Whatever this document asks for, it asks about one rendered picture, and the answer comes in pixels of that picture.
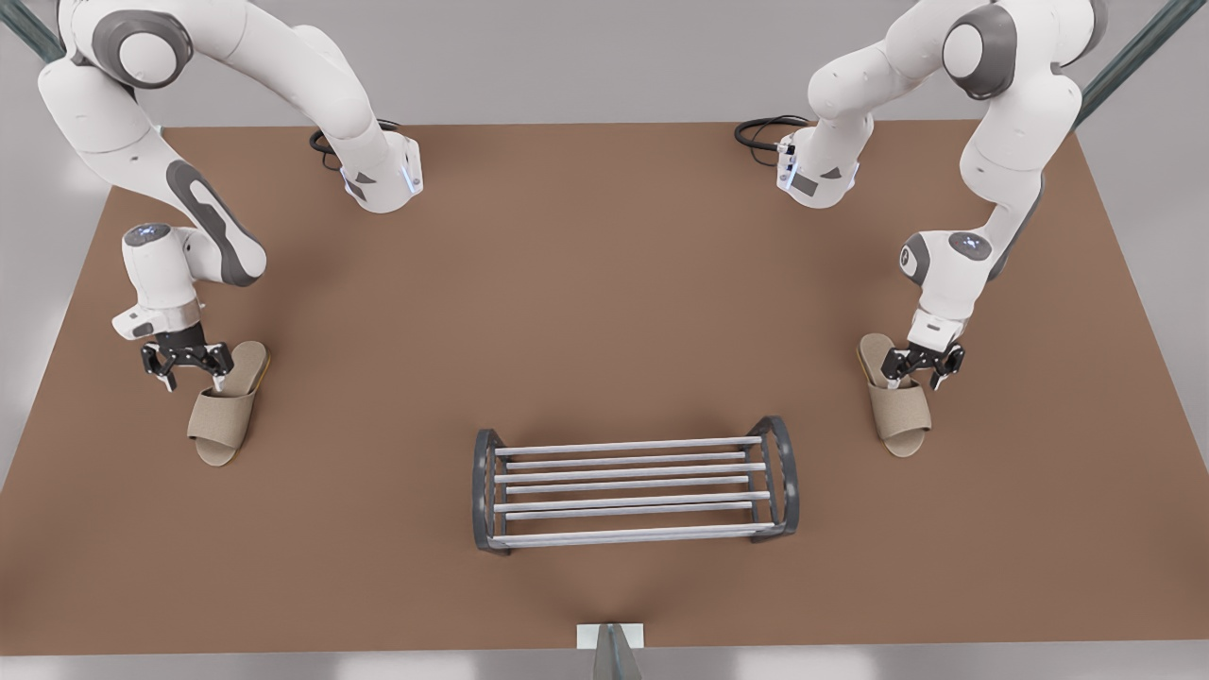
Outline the beige slipper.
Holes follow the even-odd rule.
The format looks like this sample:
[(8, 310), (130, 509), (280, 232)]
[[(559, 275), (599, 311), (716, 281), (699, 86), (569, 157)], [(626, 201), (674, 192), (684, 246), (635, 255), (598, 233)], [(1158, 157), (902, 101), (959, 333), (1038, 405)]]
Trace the beige slipper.
[(889, 453), (904, 459), (919, 451), (931, 430), (931, 413), (924, 388), (904, 376), (891, 387), (881, 367), (893, 348), (893, 340), (883, 334), (867, 334), (860, 339), (860, 365), (868, 384), (870, 407), (877, 434)]
[(259, 341), (245, 341), (232, 352), (233, 370), (222, 387), (199, 392), (187, 423), (187, 436), (196, 451), (212, 468), (232, 460), (245, 442), (256, 391), (266, 374), (268, 348)]

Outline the grey metal shoe rack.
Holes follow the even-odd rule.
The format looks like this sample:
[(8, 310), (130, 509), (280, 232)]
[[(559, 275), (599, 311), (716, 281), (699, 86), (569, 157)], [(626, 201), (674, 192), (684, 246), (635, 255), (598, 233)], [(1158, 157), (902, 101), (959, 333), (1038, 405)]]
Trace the grey metal shoe rack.
[(507, 555), (536, 547), (796, 534), (802, 495), (789, 430), (744, 436), (511, 446), (481, 430), (472, 456), (472, 536)]

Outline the silver frame post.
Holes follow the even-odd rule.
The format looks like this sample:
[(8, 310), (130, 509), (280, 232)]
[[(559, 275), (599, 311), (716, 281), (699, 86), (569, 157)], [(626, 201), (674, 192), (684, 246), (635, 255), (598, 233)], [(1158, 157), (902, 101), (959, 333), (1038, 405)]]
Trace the silver frame post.
[(1145, 60), (1149, 60), (1180, 27), (1204, 8), (1209, 0), (1167, 0), (1165, 5), (1143, 27), (1143, 29), (1130, 38), (1130, 42), (1109, 60), (1109, 64), (1097, 74), (1097, 77), (1082, 91), (1082, 108), (1072, 123), (1071, 129), (1077, 129), (1092, 113), (1104, 104), (1109, 96), (1127, 77), (1136, 73)]
[(65, 54), (60, 38), (21, 0), (0, 0), (0, 23), (8, 25), (44, 63), (60, 60)]
[(592, 680), (642, 680), (634, 651), (644, 646), (642, 623), (577, 624), (577, 649), (592, 649)]

